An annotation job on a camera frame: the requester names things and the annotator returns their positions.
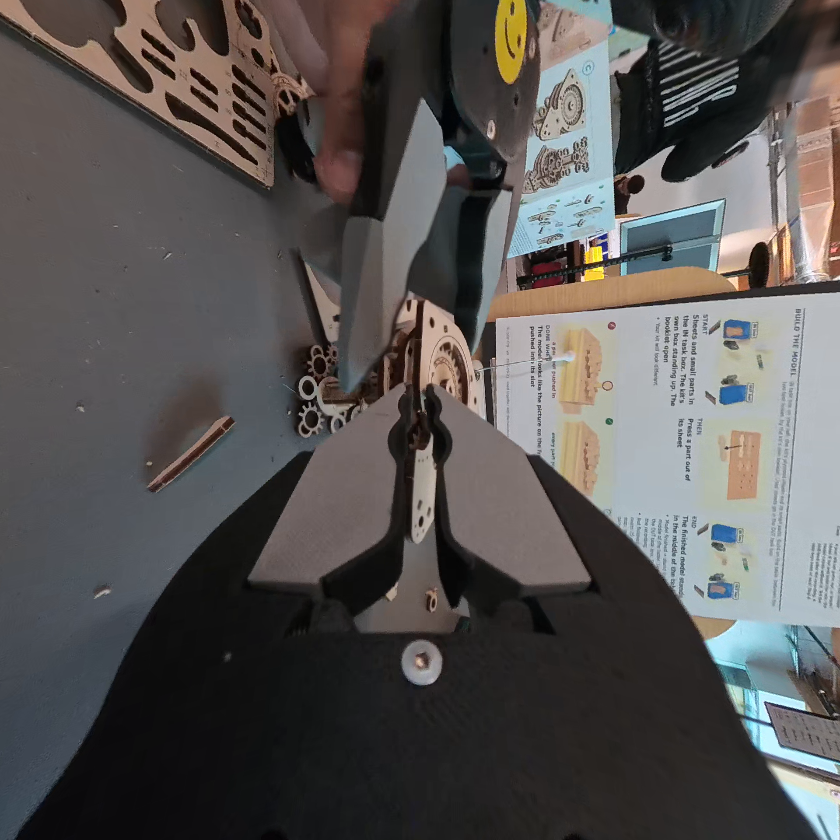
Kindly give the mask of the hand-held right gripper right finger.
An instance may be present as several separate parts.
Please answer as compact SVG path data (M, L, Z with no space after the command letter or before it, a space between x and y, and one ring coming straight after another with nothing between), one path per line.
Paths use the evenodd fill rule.
M453 607L585 592L578 550L528 455L437 385L426 389L437 469L440 582Z

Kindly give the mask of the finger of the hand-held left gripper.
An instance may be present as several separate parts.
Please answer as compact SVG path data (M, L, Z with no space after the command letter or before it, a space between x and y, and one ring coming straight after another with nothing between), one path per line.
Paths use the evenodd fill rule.
M447 181L443 133L418 108L383 219L349 217L342 240L339 381L354 390L385 351Z
M446 311L467 344L478 344L508 258L519 195L510 188L446 185L408 275L408 290Z

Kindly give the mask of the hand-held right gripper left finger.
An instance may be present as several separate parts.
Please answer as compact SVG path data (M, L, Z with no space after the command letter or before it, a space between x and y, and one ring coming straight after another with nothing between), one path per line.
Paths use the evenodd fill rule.
M395 388L311 453L248 583L360 615L403 572L410 387Z

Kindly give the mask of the wooden mechanical model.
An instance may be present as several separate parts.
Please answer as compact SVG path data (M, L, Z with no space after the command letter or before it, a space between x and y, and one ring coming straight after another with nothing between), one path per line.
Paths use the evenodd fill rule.
M313 438L337 433L384 394L400 385L424 391L436 385L481 418L487 419L486 388L480 363L454 320L441 308L408 298L395 321L392 340L381 359L352 391L339 381L338 344L313 344L297 383L301 403L297 434Z

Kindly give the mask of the wooden plate with holes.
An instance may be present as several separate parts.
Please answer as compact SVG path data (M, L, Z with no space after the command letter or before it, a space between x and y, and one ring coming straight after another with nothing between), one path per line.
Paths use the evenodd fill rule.
M420 544L434 525L437 468L434 461L434 432L425 411L416 415L408 434L406 458L406 536Z

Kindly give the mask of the folded model instruction booklet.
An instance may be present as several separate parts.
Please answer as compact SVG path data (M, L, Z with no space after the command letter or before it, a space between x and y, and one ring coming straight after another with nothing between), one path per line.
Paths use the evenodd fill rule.
M613 228L614 150L608 11L541 2L541 76L530 122L515 258Z

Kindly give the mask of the person's left hand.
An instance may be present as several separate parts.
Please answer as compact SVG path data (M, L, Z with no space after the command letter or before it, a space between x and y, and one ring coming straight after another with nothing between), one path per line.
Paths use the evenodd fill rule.
M395 1L337 1L325 4L327 58L324 126L315 170L323 191L350 205L361 178L364 152L362 91L366 54L375 26Z

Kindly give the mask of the jagged plywood offcut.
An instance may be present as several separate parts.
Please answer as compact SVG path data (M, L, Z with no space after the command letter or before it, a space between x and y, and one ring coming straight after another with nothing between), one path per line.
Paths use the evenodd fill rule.
M304 275L307 278L311 299L322 325L327 343L336 344L340 333L340 288L298 255Z

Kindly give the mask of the thin wooden strip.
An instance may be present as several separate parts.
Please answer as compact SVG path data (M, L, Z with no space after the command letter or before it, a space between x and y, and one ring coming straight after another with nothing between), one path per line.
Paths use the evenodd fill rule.
M189 449L152 479L146 487L147 491L156 494L178 480L210 452L234 427L235 420L231 416L220 417Z

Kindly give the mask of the printed instruction sheet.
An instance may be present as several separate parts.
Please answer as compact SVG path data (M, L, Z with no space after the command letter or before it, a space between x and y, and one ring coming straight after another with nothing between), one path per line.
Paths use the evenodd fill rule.
M501 318L496 426L694 616L838 627L836 290Z

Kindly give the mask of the person's black printed shirt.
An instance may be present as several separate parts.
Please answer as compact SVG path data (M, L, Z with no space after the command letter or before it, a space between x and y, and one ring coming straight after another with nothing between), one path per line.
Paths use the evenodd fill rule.
M612 11L649 36L611 78L615 176L669 150L661 178L689 180L838 64L838 2L625 1Z

